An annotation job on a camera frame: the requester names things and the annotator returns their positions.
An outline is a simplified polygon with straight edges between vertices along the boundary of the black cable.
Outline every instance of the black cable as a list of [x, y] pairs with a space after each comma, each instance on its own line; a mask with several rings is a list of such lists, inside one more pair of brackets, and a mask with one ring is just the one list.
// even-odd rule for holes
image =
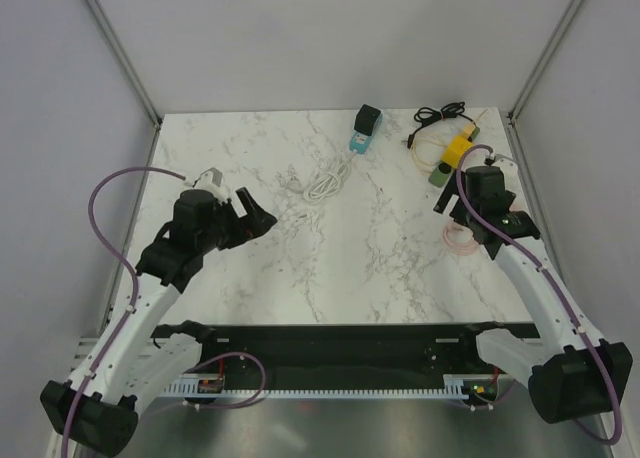
[[440, 120], [446, 120], [447, 118], [464, 118], [465, 120], [469, 120], [472, 123], [475, 123], [471, 118], [464, 114], [464, 101], [460, 101], [457, 103], [449, 103], [448, 105], [443, 106], [439, 110], [434, 108], [430, 108], [428, 106], [423, 106], [416, 114], [413, 115], [413, 119], [416, 123], [420, 123], [420, 126], [416, 131], [409, 135], [409, 139], [407, 140], [407, 148], [411, 149], [413, 145], [413, 140], [416, 137], [416, 134], [426, 128], [429, 125], [433, 125], [434, 123]]

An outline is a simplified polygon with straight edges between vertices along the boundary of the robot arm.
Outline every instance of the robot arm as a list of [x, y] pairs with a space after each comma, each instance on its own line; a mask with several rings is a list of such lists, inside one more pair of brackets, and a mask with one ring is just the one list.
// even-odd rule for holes
[[[277, 221], [245, 188], [236, 193], [247, 214], [238, 217], [220, 188], [221, 176], [217, 170], [208, 170], [194, 189], [180, 194], [173, 219], [162, 226], [136, 266], [140, 289], [135, 308], [116, 308], [98, 343], [68, 380], [45, 386], [40, 401], [58, 433], [63, 433], [76, 400], [70, 438], [103, 455], [117, 455], [151, 401], [200, 361], [202, 343], [214, 330], [185, 322], [171, 327], [175, 334], [169, 341], [134, 366], [162, 317], [202, 269], [204, 256], [258, 238]], [[98, 356], [99, 366], [95, 363]]]
[[[477, 214], [502, 234], [522, 245], [538, 258], [536, 266], [516, 247], [488, 230], [458, 200], [450, 216], [470, 228], [489, 257], [505, 272], [522, 298], [541, 338], [540, 344], [524, 343], [495, 323], [473, 325], [478, 357], [511, 375], [529, 390], [538, 414], [548, 423], [612, 410], [601, 370], [585, 344], [594, 344], [611, 377], [618, 401], [622, 400], [631, 371], [632, 357], [624, 343], [609, 344], [585, 317], [547, 256], [540, 232], [524, 211], [509, 210], [515, 194], [507, 191], [498, 167], [477, 166], [462, 173], [462, 187]], [[443, 213], [454, 194], [455, 177], [449, 180], [434, 207]], [[550, 275], [579, 317], [576, 328], [546, 275]]]

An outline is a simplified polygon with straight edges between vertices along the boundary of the table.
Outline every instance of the table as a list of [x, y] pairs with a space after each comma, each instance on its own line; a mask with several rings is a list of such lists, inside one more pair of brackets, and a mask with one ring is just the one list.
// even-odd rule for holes
[[[470, 109], [478, 116], [484, 109]], [[384, 110], [378, 134], [356, 156], [344, 188], [319, 205], [290, 191], [347, 152], [355, 110], [175, 114], [165, 117], [152, 165], [188, 176], [212, 166], [232, 189], [246, 186], [278, 218], [264, 237], [205, 258], [164, 323], [207, 324], [441, 323], [530, 321], [513, 285], [483, 249], [452, 253], [442, 241], [449, 219], [432, 211], [440, 189], [401, 143], [416, 128], [415, 110]], [[440, 122], [420, 132], [449, 141], [467, 122]], [[498, 113], [479, 122], [477, 143], [510, 155]], [[419, 153], [437, 161], [442, 148]], [[470, 164], [480, 164], [476, 153]], [[517, 177], [507, 180], [526, 209]], [[150, 174], [127, 256], [135, 264], [171, 219], [179, 180]], [[241, 205], [234, 196], [234, 205]], [[116, 306], [130, 293], [120, 280]]]

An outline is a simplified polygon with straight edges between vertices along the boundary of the blue object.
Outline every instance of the blue object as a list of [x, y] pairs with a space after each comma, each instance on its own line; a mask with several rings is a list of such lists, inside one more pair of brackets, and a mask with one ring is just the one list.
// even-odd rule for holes
[[371, 134], [366, 135], [364, 133], [355, 131], [353, 133], [353, 136], [351, 137], [351, 141], [349, 142], [349, 150], [357, 151], [360, 155], [364, 155], [364, 152], [367, 151], [367, 148], [369, 148], [369, 143], [371, 143], [371, 140], [373, 139], [373, 135], [375, 135], [381, 122], [382, 122], [382, 113], [378, 112], [378, 116], [375, 118], [375, 122], [372, 127], [373, 129], [371, 130]]

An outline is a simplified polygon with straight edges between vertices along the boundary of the gray wall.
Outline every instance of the gray wall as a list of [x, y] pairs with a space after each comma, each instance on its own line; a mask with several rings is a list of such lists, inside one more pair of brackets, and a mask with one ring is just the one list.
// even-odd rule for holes
[[[640, 8], [588, 0], [517, 124], [576, 301], [640, 358]], [[640, 425], [640, 373], [625, 401]]]
[[569, 0], [101, 0], [162, 113], [508, 109]]
[[[145, 163], [152, 138], [80, 0], [0, 0], [2, 456], [44, 453], [40, 391], [68, 374], [112, 270], [87, 199], [108, 172]], [[120, 243], [138, 182], [99, 199], [99, 222]]]

